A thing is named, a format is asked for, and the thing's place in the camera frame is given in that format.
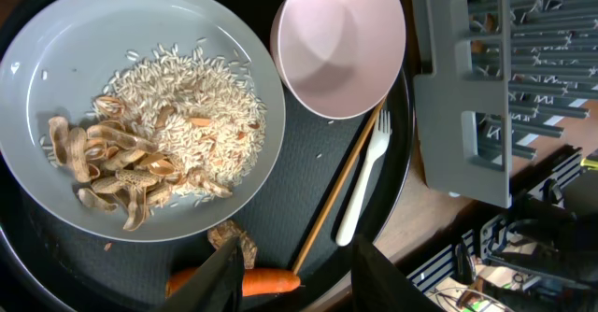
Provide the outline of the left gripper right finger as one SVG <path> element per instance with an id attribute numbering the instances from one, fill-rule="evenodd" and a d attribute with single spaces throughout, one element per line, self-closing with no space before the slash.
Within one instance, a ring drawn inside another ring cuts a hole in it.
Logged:
<path id="1" fill-rule="evenodd" d="M 362 235 L 352 241 L 351 287 L 354 311 L 442 311 Z"/>

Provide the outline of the grey plate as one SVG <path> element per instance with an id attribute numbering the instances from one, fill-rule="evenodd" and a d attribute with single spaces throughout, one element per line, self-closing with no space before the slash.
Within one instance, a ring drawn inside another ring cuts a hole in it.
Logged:
<path id="1" fill-rule="evenodd" d="M 278 72 L 260 38 L 222 0 L 29 0 L 6 22 L 2 41 L 2 155 L 38 205 L 81 231 L 132 242 L 203 232 L 247 204 L 275 165 L 286 116 Z M 267 108 L 265 143 L 230 198 L 202 204 L 180 198 L 127 232 L 122 210 L 105 214 L 79 202 L 74 179 L 50 164 L 41 141 L 55 115 L 90 124 L 92 99 L 130 65 L 127 52 L 148 57 L 159 46 L 183 53 L 199 46 L 211 56 L 248 61 L 254 91 Z"/>

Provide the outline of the white plastic fork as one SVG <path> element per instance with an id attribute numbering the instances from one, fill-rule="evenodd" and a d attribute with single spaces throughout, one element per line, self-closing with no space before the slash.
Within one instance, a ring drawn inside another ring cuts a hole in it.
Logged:
<path id="1" fill-rule="evenodd" d="M 339 247 L 347 246 L 355 234 L 374 163 L 385 154 L 391 134 L 390 112 L 381 110 L 372 130 L 362 169 L 335 237 L 335 242 Z"/>

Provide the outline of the pink bowl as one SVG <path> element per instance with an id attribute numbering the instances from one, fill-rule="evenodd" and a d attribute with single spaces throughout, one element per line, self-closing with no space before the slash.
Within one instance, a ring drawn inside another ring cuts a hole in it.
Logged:
<path id="1" fill-rule="evenodd" d="M 400 0 L 284 0 L 270 32 L 285 86 L 309 111 L 333 120 L 381 102 L 405 51 Z"/>

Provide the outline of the rice and peanut shells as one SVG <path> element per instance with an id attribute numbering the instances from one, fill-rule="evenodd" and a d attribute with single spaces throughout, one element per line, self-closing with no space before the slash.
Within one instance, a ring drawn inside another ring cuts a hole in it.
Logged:
<path id="1" fill-rule="evenodd" d="M 245 64 L 206 57 L 202 47 L 152 53 L 128 51 L 133 65 L 93 99 L 95 124 L 54 116 L 39 140 L 49 163 L 72 174 L 79 202 L 107 214 L 124 209 L 128 232 L 175 196 L 231 197 L 265 139 L 266 106 L 238 76 Z"/>

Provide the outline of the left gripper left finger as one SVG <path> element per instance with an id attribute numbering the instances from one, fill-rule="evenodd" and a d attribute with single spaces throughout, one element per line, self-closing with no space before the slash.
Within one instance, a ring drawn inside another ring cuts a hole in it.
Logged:
<path id="1" fill-rule="evenodd" d="M 245 267 L 238 237 L 229 239 L 156 312 L 236 312 Z"/>

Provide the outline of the wooden chopstick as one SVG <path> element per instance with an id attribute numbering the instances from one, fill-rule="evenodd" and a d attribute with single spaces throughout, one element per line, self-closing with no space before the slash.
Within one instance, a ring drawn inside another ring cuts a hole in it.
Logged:
<path id="1" fill-rule="evenodd" d="M 302 265 L 304 264 L 304 262 L 306 260 L 306 257 L 308 255 L 309 251 L 311 250 L 314 242 L 316 241 L 318 234 L 320 233 L 320 229 L 321 229 L 323 223 L 326 221 L 333 205 L 335 204 L 335 200 L 336 200 L 338 194 L 340 193 L 342 187 L 344 186 L 345 181 L 349 175 L 349 172 L 350 172 L 352 166 L 355 164 L 357 157 L 359 156 L 360 151 L 365 143 L 365 140 L 372 132 L 374 124 L 375 124 L 375 120 L 377 119 L 377 116 L 379 115 L 381 109 L 384 107 L 385 102 L 386 102 L 386 97 L 384 97 L 377 104 L 377 106 L 372 111 L 368 121 L 366 122 L 365 126 L 363 127 L 363 130 L 361 131 L 355 144 L 351 147 L 349 156 L 346 159 L 345 164 L 343 165 L 343 168 L 341 169 L 341 172 L 340 172 L 338 178 L 336 179 L 334 186 L 332 187 L 332 190 L 329 192 L 329 195 L 326 198 L 326 201 L 325 201 L 319 215 L 317 216 L 314 224 L 312 225 L 312 228 L 309 231 L 306 241 L 303 244 L 303 246 L 301 247 L 299 254 L 292 266 L 292 272 L 295 275 L 297 275 L 299 273 Z"/>

